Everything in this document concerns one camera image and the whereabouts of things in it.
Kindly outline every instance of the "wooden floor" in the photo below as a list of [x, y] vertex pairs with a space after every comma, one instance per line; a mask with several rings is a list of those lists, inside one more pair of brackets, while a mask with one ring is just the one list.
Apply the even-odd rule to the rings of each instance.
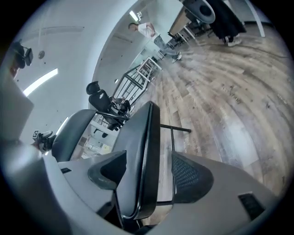
[[[164, 58], [133, 112], [155, 102], [162, 124], [192, 129], [175, 131], [176, 151], [239, 167], [279, 195], [294, 165], [293, 61], [273, 28], [266, 38], [246, 29], [241, 45], [204, 35], [180, 47], [181, 61]], [[170, 151], [170, 131], [161, 129], [158, 201], [171, 199]], [[157, 210], [152, 224], [166, 214]]]

